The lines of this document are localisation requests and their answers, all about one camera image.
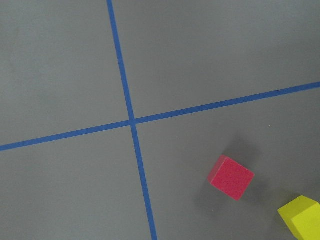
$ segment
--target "blue tape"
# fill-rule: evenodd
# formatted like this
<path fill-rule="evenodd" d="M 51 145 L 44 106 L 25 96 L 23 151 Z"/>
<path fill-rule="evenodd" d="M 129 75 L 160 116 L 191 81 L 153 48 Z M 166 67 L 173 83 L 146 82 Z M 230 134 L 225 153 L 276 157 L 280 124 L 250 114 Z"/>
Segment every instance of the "blue tape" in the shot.
<path fill-rule="evenodd" d="M 111 29 L 112 29 L 112 33 L 113 33 L 115 51 L 116 51 L 116 56 L 118 59 L 119 70 L 120 70 L 120 75 L 121 75 L 121 80 L 122 80 L 123 92 L 124 92 L 126 107 L 127 107 L 127 111 L 128 111 L 128 115 L 129 115 L 129 121 L 130 121 L 131 132 L 132 132 L 132 139 L 133 139 L 134 150 L 135 150 L 135 156 L 136 156 L 136 161 L 137 161 L 138 170 L 139 170 L 140 182 L 141 182 L 141 187 L 142 187 L 146 215 L 147 215 L 148 223 L 149 223 L 151 239 L 158 240 L 156 225 L 155 225 L 155 220 L 154 220 L 154 215 L 153 215 L 153 211 L 152 211 L 150 195 L 149 195 L 149 190 L 148 190 L 147 178 L 146 178 L 146 173 L 145 173 L 145 168 L 144 168 L 144 162 L 143 162 L 141 148 L 140 148 L 139 136 L 138 136 L 137 126 L 136 126 L 136 122 L 135 122 L 134 109 L 133 109 L 132 101 L 131 101 L 131 97 L 130 97 L 129 84 L 128 84 L 128 80 L 127 80 L 125 63 L 124 63 L 124 59 L 123 59 L 123 55 L 122 55 L 122 51 L 121 51 L 121 45 L 120 45 L 116 17 L 115 17 L 115 12 L 114 12 L 112 0 L 107 0 L 107 5 L 108 5 Z"/>
<path fill-rule="evenodd" d="M 268 92 L 254 94 L 250 96 L 244 96 L 244 97 L 234 98 L 230 100 L 209 103 L 201 106 L 194 106 L 194 107 L 189 107 L 185 109 L 169 111 L 169 112 L 164 112 L 164 113 L 150 115 L 150 116 L 144 116 L 144 117 L 137 118 L 135 120 L 135 123 L 142 124 L 142 123 L 157 121 L 161 119 L 168 119 L 168 118 L 173 118 L 173 117 L 182 116 L 186 114 L 193 114 L 197 112 L 223 108 L 223 107 L 236 105 L 236 104 L 243 104 L 243 103 L 252 102 L 252 101 L 261 100 L 261 99 L 268 99 L 272 97 L 297 93 L 297 92 L 316 89 L 316 88 L 320 88 L 320 82 L 288 87 L 281 90 L 268 91 Z"/>
<path fill-rule="evenodd" d="M 60 134 L 51 135 L 51 136 L 39 137 L 39 138 L 27 140 L 27 141 L 10 143 L 10 144 L 0 146 L 0 152 L 5 150 L 10 150 L 10 149 L 17 149 L 17 148 L 22 148 L 26 146 L 52 142 L 52 141 L 61 140 L 61 139 L 68 139 L 68 138 L 77 137 L 77 136 L 86 135 L 86 134 L 93 134 L 93 133 L 102 132 L 102 131 L 111 130 L 111 129 L 122 128 L 129 125 L 130 125 L 129 121 L 120 121 L 120 122 L 110 123 L 110 124 L 101 125 L 101 126 L 89 127 L 81 130 L 76 130 L 76 131 L 69 131 L 69 132 L 60 133 Z"/>

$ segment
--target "yellow cube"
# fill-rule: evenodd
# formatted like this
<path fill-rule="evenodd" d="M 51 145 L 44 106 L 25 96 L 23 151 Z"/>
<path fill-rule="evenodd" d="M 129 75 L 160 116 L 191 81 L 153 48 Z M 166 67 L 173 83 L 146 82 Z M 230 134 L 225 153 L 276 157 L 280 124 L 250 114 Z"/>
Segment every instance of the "yellow cube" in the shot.
<path fill-rule="evenodd" d="M 305 196 L 284 205 L 278 212 L 298 240 L 320 240 L 320 204 Z"/>

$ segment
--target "cube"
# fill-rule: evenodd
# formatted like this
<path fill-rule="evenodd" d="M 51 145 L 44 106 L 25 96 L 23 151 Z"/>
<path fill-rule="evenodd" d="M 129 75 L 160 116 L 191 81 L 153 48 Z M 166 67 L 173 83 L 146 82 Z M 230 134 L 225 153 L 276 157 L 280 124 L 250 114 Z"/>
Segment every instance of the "cube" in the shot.
<path fill-rule="evenodd" d="M 207 180 L 209 183 L 238 201 L 255 174 L 230 157 L 221 155 L 211 170 Z"/>
<path fill-rule="evenodd" d="M 320 204 L 305 196 L 284 205 L 278 212 L 298 240 L 320 240 Z"/>

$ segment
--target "red cube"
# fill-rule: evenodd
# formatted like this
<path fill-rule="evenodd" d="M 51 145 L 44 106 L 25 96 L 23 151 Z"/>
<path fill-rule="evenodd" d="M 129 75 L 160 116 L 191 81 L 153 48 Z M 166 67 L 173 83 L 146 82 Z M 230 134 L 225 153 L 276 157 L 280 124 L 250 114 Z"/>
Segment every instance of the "red cube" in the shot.
<path fill-rule="evenodd" d="M 234 200 L 239 200 L 255 174 L 230 157 L 221 155 L 211 170 L 209 183 Z"/>

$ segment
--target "gray floor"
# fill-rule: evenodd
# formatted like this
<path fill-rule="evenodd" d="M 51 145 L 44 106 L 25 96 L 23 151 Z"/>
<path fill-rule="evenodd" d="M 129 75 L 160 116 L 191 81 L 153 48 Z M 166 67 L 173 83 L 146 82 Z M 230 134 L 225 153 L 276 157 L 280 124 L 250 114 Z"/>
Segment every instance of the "gray floor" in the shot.
<path fill-rule="evenodd" d="M 319 81 L 319 1 L 115 0 L 136 117 Z M 137 126 L 159 240 L 293 240 L 320 89 Z M 105 0 L 0 2 L 0 145 L 128 120 Z M 219 155 L 255 173 L 240 201 Z M 150 240 L 129 127 L 0 152 L 0 239 Z"/>

